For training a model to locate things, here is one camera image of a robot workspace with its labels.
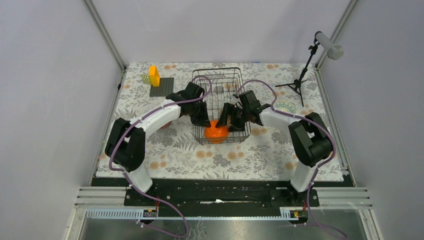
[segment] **table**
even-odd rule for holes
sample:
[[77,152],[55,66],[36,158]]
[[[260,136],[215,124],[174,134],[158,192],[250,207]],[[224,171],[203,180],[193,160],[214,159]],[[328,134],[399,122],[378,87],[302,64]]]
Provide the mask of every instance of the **table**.
[[[278,63],[138,63],[129,65],[113,122],[118,118],[130,120],[157,107],[165,97],[149,97],[150,85],[141,74],[148,74],[151,65],[157,66],[163,78],[174,78],[174,92],[183,90],[196,69],[238,67],[244,82],[263,80],[271,86],[293,82],[304,64]],[[289,87],[275,88],[278,99],[275,107],[291,113],[306,115],[316,112],[329,126],[321,93],[315,75],[310,68],[302,85],[304,107],[299,96]],[[273,95],[260,83],[248,84],[246,90],[254,90],[258,100],[271,103]],[[109,157],[98,157],[96,177],[123,177],[121,172],[111,171]],[[188,116],[172,121],[165,129],[159,129],[146,140],[146,154],[142,164],[151,178],[173,179],[231,179],[231,180],[281,180],[288,181],[295,172],[298,159],[287,131],[256,124],[251,125],[251,135],[241,143],[200,145],[192,134]],[[316,181],[342,181],[342,171],[337,157],[320,168]]]

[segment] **black tripod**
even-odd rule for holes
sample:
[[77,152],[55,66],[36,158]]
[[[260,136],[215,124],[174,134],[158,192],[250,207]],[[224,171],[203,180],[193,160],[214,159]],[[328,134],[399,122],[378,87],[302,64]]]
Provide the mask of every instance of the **black tripod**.
[[308,71],[308,65],[311,62],[311,59],[314,56],[314,54],[317,53],[317,49],[318,49],[319,45],[320,45],[320,43],[318,42],[318,40],[314,39],[313,40],[313,46],[309,46],[308,49],[310,50],[310,56],[309,56],[309,59],[307,60],[306,66],[304,67],[304,69],[302,70],[302,73],[299,76],[299,79],[295,79],[293,81],[293,83],[287,83],[287,84],[281,84],[281,85],[275,86],[275,87],[288,86],[293,91],[295,91],[297,94],[299,94],[300,100],[302,101],[302,107],[304,107],[304,99],[302,97],[301,86],[302,86],[302,83],[306,81],[306,80],[302,81],[302,79],[304,78],[306,72]]

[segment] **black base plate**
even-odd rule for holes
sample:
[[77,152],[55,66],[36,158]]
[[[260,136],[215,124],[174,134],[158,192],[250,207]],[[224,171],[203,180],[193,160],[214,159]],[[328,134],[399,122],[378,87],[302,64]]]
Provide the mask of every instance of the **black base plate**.
[[[200,186],[200,187],[169,187],[157,186],[150,188],[147,194],[166,200],[177,207],[186,217],[278,217],[280,207],[303,207],[304,203],[292,204],[284,201],[286,189],[272,187],[244,187],[244,186]],[[124,206],[155,206],[155,202],[141,196],[129,188],[126,191]],[[317,191],[312,190],[310,205],[319,206]],[[221,200],[226,203],[214,203]],[[160,203],[160,217],[178,217],[178,214],[169,206]]]
[[[288,201],[284,196],[288,196],[287,189],[271,189],[269,191],[271,195],[271,206],[273,207],[303,207],[305,202],[292,203]],[[312,189],[309,195],[309,204],[311,207],[319,207],[320,201],[318,200],[317,190]]]
[[159,86],[150,86],[149,97],[166,97],[174,92],[174,78],[161,77]]

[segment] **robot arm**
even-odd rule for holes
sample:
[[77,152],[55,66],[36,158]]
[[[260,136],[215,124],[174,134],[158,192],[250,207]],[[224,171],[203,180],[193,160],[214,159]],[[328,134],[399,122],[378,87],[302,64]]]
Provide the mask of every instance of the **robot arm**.
[[[291,191],[294,202],[304,200],[318,163],[327,159],[333,151],[329,138],[323,131],[306,120],[277,113],[269,104],[261,105],[252,90],[243,92],[237,97],[240,98],[242,114],[239,115],[239,119],[231,119],[231,122],[233,120],[235,122],[250,121],[281,131],[286,131],[288,128],[294,151],[299,159],[288,189]],[[327,129],[317,113],[312,112],[305,117]]]
[[[123,141],[118,147],[113,161],[125,170],[133,184],[143,192],[147,191],[152,185],[152,180],[144,167],[141,166],[145,158],[146,139],[161,126],[184,115],[190,116],[194,125],[210,127],[206,103],[203,101],[180,103],[181,101],[196,99],[204,92],[203,88],[194,83],[189,83],[185,90],[168,95],[161,104],[161,108],[141,117],[143,121],[135,125],[125,136],[126,138],[130,137],[128,142]],[[240,98],[241,108],[232,106],[236,110],[231,110],[230,118],[231,125],[236,126],[233,128],[234,131],[238,131],[240,126],[244,126],[247,121],[281,131],[286,131],[288,128],[294,151],[300,161],[294,176],[290,180],[288,189],[294,202],[304,200],[308,184],[317,168],[317,163],[328,158],[333,150],[330,140],[324,132],[313,124],[279,114],[269,104],[261,105],[251,90],[241,93],[238,97]],[[305,117],[326,128],[317,113],[312,112]],[[136,117],[127,121],[119,118],[115,121],[105,148],[105,153],[108,156],[111,156],[124,132],[139,119],[140,117]]]
[[137,121],[136,124],[119,145],[113,162],[118,164],[128,175],[134,185],[143,192],[152,186],[152,179],[142,167],[145,159],[146,139],[166,123],[176,120],[184,115],[190,116],[191,123],[197,126],[210,127],[206,103],[203,101],[191,101],[205,94],[200,86],[190,82],[185,90],[171,93],[166,100],[153,111],[130,121],[123,118],[117,119],[112,126],[104,152],[109,157],[112,155],[118,141],[125,131]]

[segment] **yellow object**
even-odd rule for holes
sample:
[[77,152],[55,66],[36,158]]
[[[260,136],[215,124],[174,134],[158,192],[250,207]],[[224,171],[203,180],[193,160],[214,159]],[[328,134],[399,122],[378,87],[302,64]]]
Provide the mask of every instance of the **yellow object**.
[[156,66],[150,66],[148,77],[150,78],[150,82],[153,87],[159,87],[159,84],[161,83],[161,77],[159,76],[159,72]]
[[152,82],[150,81],[150,77],[149,77],[149,75],[143,75],[143,74],[141,74],[141,80],[143,80],[143,83],[145,83],[145,84],[152,84]]

